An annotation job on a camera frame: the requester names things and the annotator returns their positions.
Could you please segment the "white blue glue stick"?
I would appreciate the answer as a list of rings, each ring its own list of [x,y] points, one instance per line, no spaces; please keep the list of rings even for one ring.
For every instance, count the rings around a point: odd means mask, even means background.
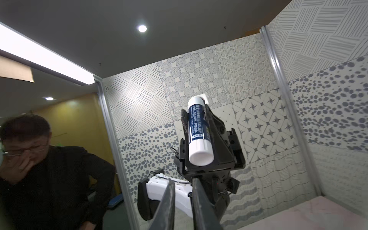
[[[205,104],[206,101],[200,96],[192,97],[188,102],[188,159],[195,166],[206,166],[214,160]]]

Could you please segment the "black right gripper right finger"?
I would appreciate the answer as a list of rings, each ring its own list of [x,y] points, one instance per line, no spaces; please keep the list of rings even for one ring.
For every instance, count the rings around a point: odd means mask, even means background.
[[[195,230],[222,230],[199,178],[192,181],[192,212]]]

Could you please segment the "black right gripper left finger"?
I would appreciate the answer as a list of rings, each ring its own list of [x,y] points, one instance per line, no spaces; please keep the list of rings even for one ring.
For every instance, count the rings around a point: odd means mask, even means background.
[[[169,180],[149,230],[173,230],[175,219],[175,183]]]

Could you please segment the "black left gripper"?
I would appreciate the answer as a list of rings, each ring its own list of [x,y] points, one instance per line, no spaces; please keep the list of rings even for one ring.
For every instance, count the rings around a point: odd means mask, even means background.
[[[178,173],[190,183],[199,178],[210,201],[223,198],[230,200],[230,194],[236,194],[240,182],[231,176],[231,171],[245,168],[246,162],[237,133],[232,128],[226,131],[224,123],[216,117],[205,104],[205,118],[209,125],[209,135],[214,160],[206,166],[196,166],[189,162],[189,114],[181,110],[181,123],[184,137],[174,157]]]

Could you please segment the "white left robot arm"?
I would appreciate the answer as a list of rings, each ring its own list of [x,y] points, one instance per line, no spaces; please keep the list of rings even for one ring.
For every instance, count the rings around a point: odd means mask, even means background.
[[[190,116],[182,110],[185,137],[174,152],[174,163],[182,180],[168,177],[163,169],[154,171],[151,178],[139,182],[138,210],[144,220],[174,222],[174,210],[183,211],[195,224],[210,225],[219,222],[230,204],[230,195],[236,194],[240,181],[231,171],[244,169],[246,161],[234,129],[226,130],[224,122],[204,106],[202,118],[208,124],[210,146],[214,160],[205,166],[197,166],[189,160]]]

